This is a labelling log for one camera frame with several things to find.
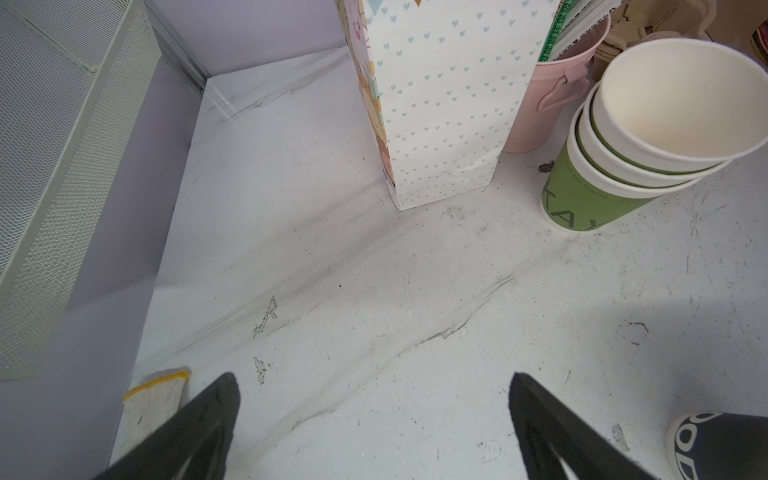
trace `marble countertop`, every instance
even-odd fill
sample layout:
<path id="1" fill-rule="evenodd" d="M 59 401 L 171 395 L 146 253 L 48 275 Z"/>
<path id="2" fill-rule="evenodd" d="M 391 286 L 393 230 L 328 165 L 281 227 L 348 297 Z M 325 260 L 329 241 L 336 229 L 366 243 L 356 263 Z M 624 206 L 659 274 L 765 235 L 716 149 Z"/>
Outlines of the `marble countertop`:
<path id="1" fill-rule="evenodd" d="M 211 78 L 132 386 L 234 372 L 228 478 L 524 478 L 528 372 L 672 479 L 675 417 L 768 415 L 766 150 L 569 235 L 537 166 L 570 116 L 490 186 L 400 212 L 345 48 Z"/>

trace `black speck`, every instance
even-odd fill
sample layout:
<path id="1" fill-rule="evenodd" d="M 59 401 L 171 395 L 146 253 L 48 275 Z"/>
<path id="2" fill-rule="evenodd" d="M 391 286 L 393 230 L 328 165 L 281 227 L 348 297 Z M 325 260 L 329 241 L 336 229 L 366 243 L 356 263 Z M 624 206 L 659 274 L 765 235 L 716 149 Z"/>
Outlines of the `black speck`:
<path id="1" fill-rule="evenodd" d="M 551 162 L 547 162 L 546 164 L 541 164 L 538 166 L 538 173 L 540 174 L 548 174 L 552 171 L 552 167 L 554 166 L 554 160 Z"/>

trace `yellow trim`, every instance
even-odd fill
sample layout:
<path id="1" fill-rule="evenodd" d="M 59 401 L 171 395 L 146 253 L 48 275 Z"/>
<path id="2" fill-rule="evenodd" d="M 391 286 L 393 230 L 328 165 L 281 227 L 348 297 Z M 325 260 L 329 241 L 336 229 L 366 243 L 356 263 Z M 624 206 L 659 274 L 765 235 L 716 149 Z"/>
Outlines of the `yellow trim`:
<path id="1" fill-rule="evenodd" d="M 128 390 L 128 392 L 125 395 L 123 395 L 123 402 L 125 402 L 130 397 L 136 395 L 139 392 L 143 392 L 144 390 L 149 390 L 154 386 L 160 385 L 161 383 L 170 382 L 171 380 L 175 380 L 175 379 L 184 379 L 184 381 L 186 382 L 188 379 L 190 379 L 190 374 L 182 370 L 181 372 L 171 373 L 170 375 L 162 376 L 159 379 L 154 379 L 151 382 L 147 382 L 143 385 L 139 385 L 136 388 Z"/>

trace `gift bag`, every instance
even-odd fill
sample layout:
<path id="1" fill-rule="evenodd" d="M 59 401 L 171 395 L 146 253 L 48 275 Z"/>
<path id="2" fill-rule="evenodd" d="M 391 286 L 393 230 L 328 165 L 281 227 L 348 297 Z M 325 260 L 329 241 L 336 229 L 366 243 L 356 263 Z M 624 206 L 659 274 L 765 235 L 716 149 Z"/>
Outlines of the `gift bag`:
<path id="1" fill-rule="evenodd" d="M 336 6 L 397 207 L 487 185 L 558 3 Z"/>

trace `pink bucket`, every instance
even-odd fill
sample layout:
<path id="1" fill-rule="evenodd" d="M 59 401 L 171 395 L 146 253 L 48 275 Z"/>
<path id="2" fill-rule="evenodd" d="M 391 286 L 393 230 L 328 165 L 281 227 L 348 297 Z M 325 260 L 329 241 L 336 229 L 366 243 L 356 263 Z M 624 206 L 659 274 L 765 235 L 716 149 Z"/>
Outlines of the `pink bucket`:
<path id="1" fill-rule="evenodd" d="M 589 90 L 587 63 L 610 27 L 608 16 L 570 47 L 565 58 L 536 64 L 503 151 L 531 151 L 547 141 L 565 105 Z"/>

